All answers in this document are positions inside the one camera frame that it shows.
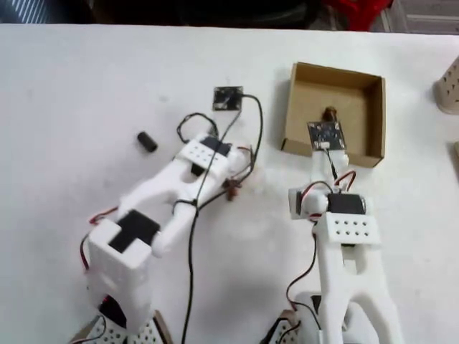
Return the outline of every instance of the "brown cardboard tray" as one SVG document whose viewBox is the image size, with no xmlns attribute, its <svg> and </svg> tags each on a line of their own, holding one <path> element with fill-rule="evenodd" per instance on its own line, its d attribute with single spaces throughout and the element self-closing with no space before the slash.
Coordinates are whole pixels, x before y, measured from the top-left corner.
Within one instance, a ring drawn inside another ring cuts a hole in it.
<svg viewBox="0 0 459 344">
<path fill-rule="evenodd" d="M 333 106 L 349 162 L 374 167 L 384 158 L 386 95 L 383 77 L 298 62 L 293 65 L 282 150 L 310 156 L 307 124 Z"/>
</svg>

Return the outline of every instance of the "white perforated part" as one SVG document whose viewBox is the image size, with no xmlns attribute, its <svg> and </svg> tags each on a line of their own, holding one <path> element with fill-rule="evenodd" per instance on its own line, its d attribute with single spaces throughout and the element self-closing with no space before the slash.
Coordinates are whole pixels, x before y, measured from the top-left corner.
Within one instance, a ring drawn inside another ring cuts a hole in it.
<svg viewBox="0 0 459 344">
<path fill-rule="evenodd" d="M 298 330 L 293 330 L 287 333 L 284 338 L 282 339 L 282 342 L 279 343 L 279 339 L 282 336 L 282 334 L 285 331 L 288 331 L 292 325 L 288 322 L 288 320 L 281 320 L 278 323 L 278 326 L 275 328 L 273 336 L 271 337 L 271 340 L 269 344 L 296 344 L 298 343 Z"/>
<path fill-rule="evenodd" d="M 342 244 L 381 244 L 378 226 L 373 216 L 325 213 L 318 227 L 328 231 L 330 242 Z"/>
<path fill-rule="evenodd" d="M 191 140 L 179 153 L 179 157 L 186 158 L 205 169 L 209 167 L 213 155 L 214 151 L 211 148 L 197 140 Z M 215 174 L 224 173 L 229 168 L 229 164 L 230 162 L 226 156 L 217 153 L 209 172 Z"/>
<path fill-rule="evenodd" d="M 107 322 L 107 329 L 103 336 L 97 340 L 85 342 L 85 344 L 123 344 L 126 337 L 128 339 L 128 344 L 164 344 L 153 320 L 150 320 L 139 334 L 127 335 L 124 328 L 119 327 L 108 318 L 105 319 Z M 99 318 L 86 338 L 97 337 L 102 331 L 103 319 Z"/>
</svg>

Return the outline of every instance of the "circuit board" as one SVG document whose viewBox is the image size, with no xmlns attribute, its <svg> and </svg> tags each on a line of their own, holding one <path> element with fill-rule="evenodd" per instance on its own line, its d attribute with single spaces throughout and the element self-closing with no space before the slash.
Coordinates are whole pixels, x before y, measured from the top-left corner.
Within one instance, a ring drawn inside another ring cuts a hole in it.
<svg viewBox="0 0 459 344">
<path fill-rule="evenodd" d="M 340 122 L 309 122 L 308 129 L 313 151 L 346 149 Z"/>
<path fill-rule="evenodd" d="M 214 88 L 214 111 L 236 111 L 242 108 L 242 86 Z"/>
</svg>

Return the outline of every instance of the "white table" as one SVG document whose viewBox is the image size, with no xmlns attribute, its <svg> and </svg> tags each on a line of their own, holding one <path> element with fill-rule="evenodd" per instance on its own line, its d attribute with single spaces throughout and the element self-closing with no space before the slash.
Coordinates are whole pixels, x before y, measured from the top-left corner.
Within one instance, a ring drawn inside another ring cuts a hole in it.
<svg viewBox="0 0 459 344">
<path fill-rule="evenodd" d="M 456 343 L 459 187 L 448 144 L 459 117 L 441 113 L 430 88 L 458 54 L 459 38 L 447 36 L 0 26 L 1 341 L 63 343 L 95 314 L 78 254 L 87 219 L 170 161 L 176 125 L 209 113 L 214 86 L 243 85 L 265 110 L 259 171 L 234 203 L 199 217 L 188 343 L 258 343 L 312 255 L 311 225 L 291 221 L 287 202 L 311 162 L 279 151 L 290 69 L 302 61 L 386 77 L 387 155 L 357 169 L 355 190 L 374 198 L 406 343 Z M 255 140 L 249 100 L 237 128 Z M 140 130 L 157 140 L 153 155 L 136 147 Z M 178 342 L 185 238 L 153 273 Z M 318 288 L 315 268 L 294 294 Z"/>
</svg>

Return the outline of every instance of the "black cable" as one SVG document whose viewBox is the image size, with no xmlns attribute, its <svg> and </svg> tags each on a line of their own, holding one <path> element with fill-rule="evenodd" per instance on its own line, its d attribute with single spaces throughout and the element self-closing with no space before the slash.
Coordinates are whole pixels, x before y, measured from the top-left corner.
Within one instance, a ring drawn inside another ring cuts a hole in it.
<svg viewBox="0 0 459 344">
<path fill-rule="evenodd" d="M 185 124 L 186 122 L 188 122 L 190 119 L 192 119 L 195 116 L 200 116 L 200 117 L 203 117 L 204 119 L 206 119 L 210 123 L 210 125 L 212 126 L 212 130 L 211 130 L 210 134 L 213 135 L 213 136 L 216 136 L 216 137 L 219 136 L 217 124 L 213 121 L 213 119 L 211 119 L 210 117 L 206 116 L 204 113 L 191 113 L 191 114 L 185 116 L 185 118 L 183 120 L 181 120 L 180 124 L 177 126 L 177 135 L 179 136 L 181 142 L 183 142 L 183 143 L 188 143 L 189 142 L 189 140 L 184 139 L 183 135 L 181 134 L 182 125 Z"/>
<path fill-rule="evenodd" d="M 319 330 L 322 330 L 321 328 L 321 324 L 318 323 L 318 320 L 317 320 L 317 316 L 316 316 L 316 312 L 313 311 L 313 309 L 311 307 L 309 307 L 306 303 L 302 303 L 302 302 L 296 302 L 296 301 L 293 301 L 293 303 L 295 305 L 300 305 L 300 306 L 304 306 L 306 308 L 309 309 L 309 312 L 311 312 L 313 318 L 314 318 L 314 321 L 316 321 L 316 324 L 317 324 L 317 327 Z"/>
<path fill-rule="evenodd" d="M 74 340 L 74 341 L 70 342 L 70 344 L 87 343 L 87 342 L 90 342 L 90 341 L 93 341 L 93 340 L 101 338 L 105 334 L 105 331 L 107 330 L 107 320 L 105 319 L 105 317 L 103 315 L 99 315 L 99 318 L 102 318 L 102 320 L 103 320 L 103 331 L 102 331 L 101 334 L 99 334 L 97 337 L 86 338 L 86 339 L 77 339 L 77 340 Z"/>
<path fill-rule="evenodd" d="M 290 299 L 290 296 L 288 295 L 288 292 L 290 291 L 290 288 L 296 283 L 298 282 L 299 280 L 301 280 L 302 278 L 306 277 L 309 272 L 311 272 L 311 270 L 313 269 L 314 267 L 314 264 L 316 263 L 316 256 L 317 256 L 317 237 L 315 234 L 313 234 L 313 238 L 314 238 L 314 254 L 313 254 L 313 260 L 311 262 L 311 265 L 309 265 L 309 268 L 303 273 L 301 274 L 300 276 L 296 277 L 292 282 L 290 282 L 290 284 L 287 286 L 287 290 L 285 291 L 285 296 L 287 297 L 287 300 L 289 301 L 290 305 L 292 306 L 292 308 L 294 310 L 296 310 L 296 307 L 294 306 L 294 301 L 292 301 Z"/>
<path fill-rule="evenodd" d="M 257 145 L 255 146 L 255 152 L 253 154 L 253 160 L 252 160 L 252 165 L 250 166 L 250 170 L 241 179 L 238 180 L 238 184 L 241 184 L 245 179 L 247 179 L 250 176 L 250 174 L 252 174 L 253 169 L 255 167 L 255 162 L 257 161 L 258 152 L 260 150 L 261 140 L 262 140 L 262 137 L 263 137 L 263 109 L 262 109 L 260 101 L 254 95 L 242 95 L 242 97 L 250 98 L 250 99 L 253 99 L 255 102 L 257 102 L 258 113 L 260 115 L 260 132 L 258 133 Z M 227 192 L 227 190 L 225 189 L 225 190 L 217 193 L 215 196 L 213 196 L 209 200 L 205 201 L 199 207 L 199 209 L 203 209 L 205 206 L 209 205 L 210 203 L 212 203 L 213 201 L 215 201 L 219 197 L 225 195 L 226 192 Z"/>
<path fill-rule="evenodd" d="M 281 344 L 281 343 L 282 343 L 282 339 L 284 339 L 284 337 L 285 337 L 288 333 L 290 333 L 290 332 L 296 330 L 297 328 L 299 328 L 300 325 L 301 325 L 301 320 L 298 321 L 298 324 L 296 324 L 296 325 L 293 326 L 292 328 L 289 328 L 288 330 L 286 330 L 286 331 L 280 336 L 279 340 L 276 340 L 276 343 Z"/>
<path fill-rule="evenodd" d="M 196 221 L 198 219 L 197 215 L 198 215 L 198 208 L 196 207 L 196 213 L 194 214 L 193 223 L 191 224 L 191 231 L 189 232 L 189 240 L 188 240 L 189 294 L 188 294 L 188 305 L 186 306 L 184 329 L 181 333 L 181 344 L 185 344 L 186 342 L 186 332 L 188 330 L 189 316 L 191 314 L 191 306 L 193 305 L 193 292 L 194 292 L 193 236 L 194 236 L 194 228 L 196 227 Z"/>
<path fill-rule="evenodd" d="M 188 240 L 188 268 L 189 268 L 189 294 L 188 294 L 188 305 L 186 307 L 186 316 L 185 316 L 185 322 L 184 322 L 184 329 L 181 334 L 181 344 L 185 344 L 186 342 L 186 332 L 188 330 L 188 323 L 189 323 L 189 317 L 191 314 L 191 307 L 193 305 L 193 291 L 194 291 L 194 269 L 193 269 L 193 237 L 194 237 L 194 230 L 196 228 L 196 221 L 199 215 L 199 210 L 202 207 L 198 207 L 198 201 L 199 201 L 199 195 L 201 194 L 202 187 L 204 186 L 204 183 L 206 181 L 207 176 L 209 175 L 210 168 L 212 166 L 212 163 L 214 162 L 215 155 L 217 154 L 217 151 L 219 150 L 220 146 L 223 143 L 224 138 L 230 131 L 231 127 L 236 123 L 236 120 L 241 116 L 241 112 L 239 111 L 235 118 L 231 121 L 231 123 L 227 126 L 227 129 L 224 131 L 222 137 L 219 139 L 219 143 L 217 147 L 214 149 L 214 153 L 210 159 L 209 166 L 207 167 L 207 170 L 204 174 L 204 177 L 202 179 L 201 185 L 199 187 L 198 193 L 196 195 L 196 198 L 194 199 L 194 206 L 196 208 L 196 212 L 194 213 L 194 218 L 193 218 L 193 223 L 191 224 L 191 229 L 189 233 L 189 240 Z"/>
<path fill-rule="evenodd" d="M 328 156 L 328 161 L 330 161 L 330 166 L 331 166 L 331 173 L 333 174 L 333 179 L 336 180 L 338 179 L 338 174 L 336 172 L 335 165 L 333 164 L 333 161 L 331 160 L 330 151 L 328 149 L 324 149 L 323 151 Z"/>
</svg>

